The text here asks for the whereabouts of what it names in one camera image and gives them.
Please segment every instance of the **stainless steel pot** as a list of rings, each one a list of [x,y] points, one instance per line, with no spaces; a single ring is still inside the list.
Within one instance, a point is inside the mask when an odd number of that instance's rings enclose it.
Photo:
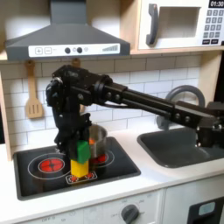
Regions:
[[[107,135],[108,132],[102,126],[93,124],[89,128],[89,138],[94,141],[94,144],[90,144],[91,158],[105,154]]]

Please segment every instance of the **faucet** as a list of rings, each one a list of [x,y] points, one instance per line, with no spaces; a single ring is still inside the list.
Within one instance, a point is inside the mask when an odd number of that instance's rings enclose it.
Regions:
[[[199,100],[199,105],[201,107],[205,107],[206,106],[206,100],[205,100],[205,96],[202,94],[202,92],[193,86],[180,86],[180,87],[175,87],[166,97],[166,100],[172,100],[174,98],[174,96],[183,93],[183,92],[190,92],[195,94],[198,97]],[[162,116],[158,116],[157,117],[157,126],[161,129],[161,130],[168,130],[169,129],[169,125],[170,122],[168,120],[166,120],[164,117]]]

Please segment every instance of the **digital clock display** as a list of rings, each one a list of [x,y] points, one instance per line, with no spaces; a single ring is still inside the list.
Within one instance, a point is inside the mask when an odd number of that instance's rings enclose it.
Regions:
[[[224,8],[224,0],[210,0],[209,8]]]

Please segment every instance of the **microwave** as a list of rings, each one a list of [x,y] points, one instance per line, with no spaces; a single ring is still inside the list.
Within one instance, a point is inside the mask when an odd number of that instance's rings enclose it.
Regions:
[[[224,0],[143,0],[138,49],[224,45]]]

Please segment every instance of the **red burner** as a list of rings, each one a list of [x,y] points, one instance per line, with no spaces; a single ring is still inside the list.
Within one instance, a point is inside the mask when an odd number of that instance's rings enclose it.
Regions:
[[[87,177],[88,177],[89,179],[91,179],[93,176],[94,176],[94,174],[93,174],[92,172],[90,172],[90,173],[87,175]]]
[[[58,158],[49,158],[39,164],[42,172],[58,172],[64,166],[64,162]]]
[[[91,164],[97,165],[97,164],[102,164],[105,163],[108,159],[108,156],[106,154],[101,155],[97,158],[93,158],[90,160]]]
[[[77,180],[77,178],[76,178],[75,176],[72,176],[72,177],[71,177],[71,180],[72,180],[73,182],[75,182],[75,181]]]

